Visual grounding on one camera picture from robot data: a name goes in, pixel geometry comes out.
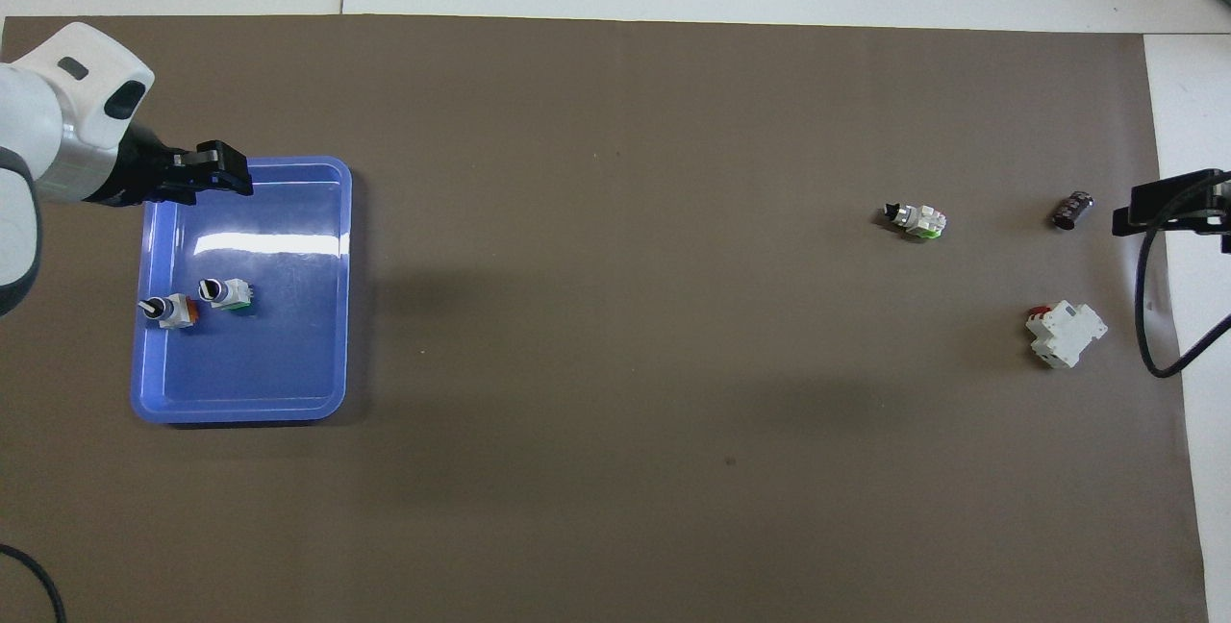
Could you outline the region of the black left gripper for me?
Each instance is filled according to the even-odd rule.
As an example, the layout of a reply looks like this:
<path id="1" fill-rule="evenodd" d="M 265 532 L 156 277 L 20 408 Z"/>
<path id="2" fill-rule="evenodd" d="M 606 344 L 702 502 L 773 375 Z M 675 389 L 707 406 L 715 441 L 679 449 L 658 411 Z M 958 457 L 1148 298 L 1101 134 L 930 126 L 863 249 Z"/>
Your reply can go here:
<path id="1" fill-rule="evenodd" d="M 171 179 L 174 159 L 185 153 L 186 150 L 178 147 L 162 144 L 158 135 L 144 126 L 130 127 L 119 140 L 117 151 L 119 207 L 146 202 L 193 206 L 197 195 L 202 192 L 228 192 L 243 197 L 254 195 L 249 159 L 222 140 L 202 142 L 196 147 L 196 153 L 204 159 L 204 172 L 211 179 L 196 180 L 181 187 L 174 186 Z"/>

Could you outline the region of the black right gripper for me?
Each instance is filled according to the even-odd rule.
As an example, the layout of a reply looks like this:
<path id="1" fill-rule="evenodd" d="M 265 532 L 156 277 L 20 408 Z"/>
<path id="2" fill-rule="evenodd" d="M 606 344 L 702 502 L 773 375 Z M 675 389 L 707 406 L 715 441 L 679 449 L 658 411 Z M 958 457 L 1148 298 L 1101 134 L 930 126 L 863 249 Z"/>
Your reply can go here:
<path id="1" fill-rule="evenodd" d="M 1230 254 L 1229 172 L 1193 171 L 1134 186 L 1128 206 L 1113 212 L 1113 235 L 1141 234 L 1158 219 L 1161 231 L 1217 236 L 1219 251 Z"/>

